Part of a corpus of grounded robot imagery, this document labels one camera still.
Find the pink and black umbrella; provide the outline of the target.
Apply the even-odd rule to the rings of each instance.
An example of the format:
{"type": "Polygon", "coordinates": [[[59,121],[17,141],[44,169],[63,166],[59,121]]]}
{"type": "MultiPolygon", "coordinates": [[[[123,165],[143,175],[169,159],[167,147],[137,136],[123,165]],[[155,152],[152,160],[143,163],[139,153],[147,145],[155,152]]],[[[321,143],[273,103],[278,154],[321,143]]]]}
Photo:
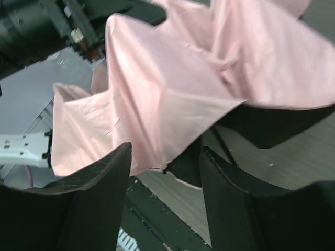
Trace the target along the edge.
{"type": "Polygon", "coordinates": [[[309,1],[156,1],[158,26],[113,14],[90,90],[56,83],[51,167],[65,177],[132,145],[131,175],[201,188],[215,123],[260,149],[334,112],[334,45],[300,17],[309,1]]]}

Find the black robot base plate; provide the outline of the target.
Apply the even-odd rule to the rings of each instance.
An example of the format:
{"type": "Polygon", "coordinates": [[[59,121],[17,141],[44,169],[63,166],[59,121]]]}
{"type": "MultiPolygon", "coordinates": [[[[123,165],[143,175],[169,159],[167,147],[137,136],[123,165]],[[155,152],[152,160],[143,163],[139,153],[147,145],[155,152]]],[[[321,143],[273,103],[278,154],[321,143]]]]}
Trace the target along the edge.
{"type": "Polygon", "coordinates": [[[136,239],[140,250],[211,250],[136,177],[130,177],[121,227],[136,239]]]}

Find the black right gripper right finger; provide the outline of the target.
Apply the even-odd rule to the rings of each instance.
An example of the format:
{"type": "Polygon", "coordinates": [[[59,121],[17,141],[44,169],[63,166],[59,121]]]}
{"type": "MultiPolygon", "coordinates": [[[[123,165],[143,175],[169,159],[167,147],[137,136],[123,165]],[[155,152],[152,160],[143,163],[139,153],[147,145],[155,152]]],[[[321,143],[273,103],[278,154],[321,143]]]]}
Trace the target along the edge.
{"type": "Polygon", "coordinates": [[[200,175],[213,250],[334,250],[333,181],[284,189],[208,147],[200,175]]]}

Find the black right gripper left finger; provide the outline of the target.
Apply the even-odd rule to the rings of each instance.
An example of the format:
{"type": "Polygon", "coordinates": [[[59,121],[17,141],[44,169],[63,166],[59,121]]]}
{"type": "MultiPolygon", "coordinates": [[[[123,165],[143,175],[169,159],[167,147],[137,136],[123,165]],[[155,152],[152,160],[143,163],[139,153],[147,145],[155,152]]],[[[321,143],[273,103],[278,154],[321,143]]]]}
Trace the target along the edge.
{"type": "Polygon", "coordinates": [[[43,188],[1,185],[1,250],[115,250],[131,144],[43,188]]]}

